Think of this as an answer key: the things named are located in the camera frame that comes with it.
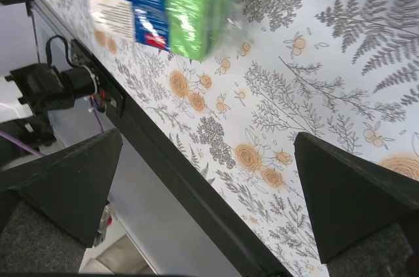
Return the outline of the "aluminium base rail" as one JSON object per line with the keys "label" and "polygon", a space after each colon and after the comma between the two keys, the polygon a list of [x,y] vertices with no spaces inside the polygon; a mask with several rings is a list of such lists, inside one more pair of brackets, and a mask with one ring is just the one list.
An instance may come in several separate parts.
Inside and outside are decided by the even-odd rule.
{"label": "aluminium base rail", "polygon": [[29,4],[40,46],[63,35],[77,61],[122,99],[106,121],[124,145],[109,199],[128,236],[159,274],[287,276],[287,269],[216,193],[125,88],[42,0]]}

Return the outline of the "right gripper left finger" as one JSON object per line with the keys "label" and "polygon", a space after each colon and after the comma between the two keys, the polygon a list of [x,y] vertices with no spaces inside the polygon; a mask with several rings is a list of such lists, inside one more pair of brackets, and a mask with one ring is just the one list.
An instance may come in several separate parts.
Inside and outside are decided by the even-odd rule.
{"label": "right gripper left finger", "polygon": [[1,172],[1,273],[79,272],[121,150],[112,129]]}

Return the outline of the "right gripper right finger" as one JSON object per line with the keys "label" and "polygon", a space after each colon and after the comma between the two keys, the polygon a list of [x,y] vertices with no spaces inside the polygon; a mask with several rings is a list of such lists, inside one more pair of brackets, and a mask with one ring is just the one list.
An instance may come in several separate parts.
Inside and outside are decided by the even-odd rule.
{"label": "right gripper right finger", "polygon": [[307,132],[295,160],[321,263],[331,274],[418,273],[418,182]]}

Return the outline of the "blue label green sponges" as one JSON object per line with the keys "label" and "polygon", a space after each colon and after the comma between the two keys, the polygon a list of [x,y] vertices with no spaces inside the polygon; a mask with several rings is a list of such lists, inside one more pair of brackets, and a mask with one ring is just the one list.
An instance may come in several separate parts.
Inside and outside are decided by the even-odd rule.
{"label": "blue label green sponges", "polygon": [[203,60],[242,29],[241,0],[88,0],[94,25],[131,42]]}

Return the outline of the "floral patterned table mat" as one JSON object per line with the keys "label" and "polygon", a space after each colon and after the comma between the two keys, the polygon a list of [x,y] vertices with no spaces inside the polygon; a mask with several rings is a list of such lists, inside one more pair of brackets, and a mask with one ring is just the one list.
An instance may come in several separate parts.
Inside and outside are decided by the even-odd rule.
{"label": "floral patterned table mat", "polygon": [[293,142],[307,131],[418,177],[418,0],[244,0],[203,62],[95,28],[47,0],[294,276],[326,276]]}

